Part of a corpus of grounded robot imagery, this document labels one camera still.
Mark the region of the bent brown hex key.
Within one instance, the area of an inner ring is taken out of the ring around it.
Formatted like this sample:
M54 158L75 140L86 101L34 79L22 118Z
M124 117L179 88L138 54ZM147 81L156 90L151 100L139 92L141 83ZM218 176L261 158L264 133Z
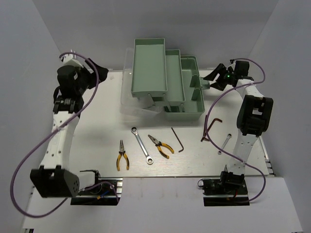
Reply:
M223 122L223 121L222 121L221 119L219 119L219 118L214 118L214 119L212 120L212 122L210 123L210 125L208 126L208 128L207 128L207 133L209 132L209 130L212 128L213 124L214 124L216 121L217 121L217 122L220 122L220 123Z

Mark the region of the green cantilever toolbox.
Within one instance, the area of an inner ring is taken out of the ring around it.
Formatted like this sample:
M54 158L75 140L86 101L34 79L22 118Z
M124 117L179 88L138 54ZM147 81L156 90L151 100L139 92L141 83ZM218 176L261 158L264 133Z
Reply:
M164 38L140 38L126 50L121 86L121 113L170 121L197 121L205 112L203 90L209 82L199 73L194 55L166 49Z

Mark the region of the straight brown hex key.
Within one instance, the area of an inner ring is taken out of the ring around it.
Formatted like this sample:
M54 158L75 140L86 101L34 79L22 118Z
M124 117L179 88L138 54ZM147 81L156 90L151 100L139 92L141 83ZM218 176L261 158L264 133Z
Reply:
M209 139L207 138L207 122L208 122L208 119L207 119L207 115L206 115L205 120L204 120L203 136L202 136L200 142L209 141Z

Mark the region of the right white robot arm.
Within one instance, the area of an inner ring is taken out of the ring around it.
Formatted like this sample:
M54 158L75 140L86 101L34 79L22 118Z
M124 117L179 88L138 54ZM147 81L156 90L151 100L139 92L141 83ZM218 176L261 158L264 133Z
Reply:
M221 172L217 187L224 193L232 193L242 186L245 168L254 143L267 131L274 101L259 92L258 82L249 76L251 60L232 59L226 67L218 64L204 80L211 81L211 88L220 91L230 85L231 91L237 91L242 98L242 105L237 117L238 137L230 162Z

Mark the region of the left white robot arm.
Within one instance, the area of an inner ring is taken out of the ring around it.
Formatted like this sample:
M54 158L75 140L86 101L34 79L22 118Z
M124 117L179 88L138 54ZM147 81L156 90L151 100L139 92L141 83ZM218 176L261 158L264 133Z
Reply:
M86 67L72 59L57 70L59 86L53 95L53 127L56 134L49 140L46 154L39 168L32 169L30 179L43 198L73 198L87 188L97 194L103 182L95 170L72 173L69 170L69 154L75 128L80 120L80 110L85 105L83 94L106 80L108 69L92 60Z

